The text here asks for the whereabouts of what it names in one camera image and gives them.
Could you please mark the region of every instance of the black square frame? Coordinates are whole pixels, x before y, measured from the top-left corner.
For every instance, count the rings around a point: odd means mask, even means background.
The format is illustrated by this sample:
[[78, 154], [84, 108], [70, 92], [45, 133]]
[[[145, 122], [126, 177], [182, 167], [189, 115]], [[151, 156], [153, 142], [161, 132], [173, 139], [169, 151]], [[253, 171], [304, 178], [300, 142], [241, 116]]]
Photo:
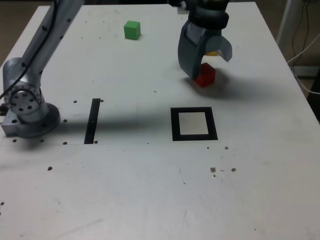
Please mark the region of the black square frame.
[[[204, 113], [208, 134], [181, 134], [179, 113]], [[172, 107], [171, 129], [173, 141], [205, 141], [218, 140], [214, 115], [211, 107]]]

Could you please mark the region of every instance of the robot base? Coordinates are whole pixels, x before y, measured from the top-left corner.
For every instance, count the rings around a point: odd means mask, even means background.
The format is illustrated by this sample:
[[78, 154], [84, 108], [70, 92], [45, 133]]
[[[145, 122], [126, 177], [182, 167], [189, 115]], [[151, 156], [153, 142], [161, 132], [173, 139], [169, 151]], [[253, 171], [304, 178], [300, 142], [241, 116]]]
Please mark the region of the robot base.
[[60, 113], [56, 106], [47, 103], [49, 112], [41, 121], [35, 123], [21, 123], [17, 115], [8, 111], [2, 123], [2, 129], [7, 137], [36, 138], [55, 129], [60, 123]]

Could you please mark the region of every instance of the floor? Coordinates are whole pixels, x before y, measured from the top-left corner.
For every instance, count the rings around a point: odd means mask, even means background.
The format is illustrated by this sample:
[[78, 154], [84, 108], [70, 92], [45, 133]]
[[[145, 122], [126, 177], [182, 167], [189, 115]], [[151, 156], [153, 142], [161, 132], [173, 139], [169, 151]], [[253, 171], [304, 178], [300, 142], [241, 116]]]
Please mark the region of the floor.
[[[278, 34], [278, 29], [282, 20], [282, 15], [286, 6], [285, 0], [256, 0], [256, 3], [264, 17], [273, 37]], [[51, 1], [0, 1], [0, 63], [3, 63], [15, 45], [22, 31], [26, 27], [30, 18], [34, 14], [38, 6], [50, 5]], [[310, 22], [316, 21], [316, 12], [320, 11], [320, 4], [310, 7]], [[316, 35], [313, 26], [310, 27], [309, 39]], [[296, 37], [296, 45], [302, 46], [305, 35], [305, 27], [301, 27]], [[301, 58], [301, 63], [304, 65], [320, 65], [320, 47], [316, 46], [310, 49], [307, 57]], [[286, 59], [293, 56], [292, 47], [288, 46], [288, 51], [284, 55]], [[312, 85], [312, 80], [303, 80], [306, 87]]]

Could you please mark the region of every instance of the white square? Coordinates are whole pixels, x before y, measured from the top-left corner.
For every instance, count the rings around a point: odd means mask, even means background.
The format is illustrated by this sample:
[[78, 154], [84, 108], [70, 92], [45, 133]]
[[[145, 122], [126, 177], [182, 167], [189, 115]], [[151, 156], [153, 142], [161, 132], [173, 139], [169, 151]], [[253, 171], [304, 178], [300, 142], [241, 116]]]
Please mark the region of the white square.
[[181, 135], [209, 134], [204, 112], [179, 112]]

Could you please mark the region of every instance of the black tape strip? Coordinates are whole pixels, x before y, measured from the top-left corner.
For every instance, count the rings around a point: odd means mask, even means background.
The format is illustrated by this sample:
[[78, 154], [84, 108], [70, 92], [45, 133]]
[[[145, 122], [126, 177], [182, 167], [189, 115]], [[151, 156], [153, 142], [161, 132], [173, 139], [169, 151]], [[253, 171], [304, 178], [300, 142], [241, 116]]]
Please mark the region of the black tape strip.
[[93, 98], [91, 103], [88, 124], [86, 125], [84, 144], [94, 144], [99, 107], [100, 107], [100, 98]]

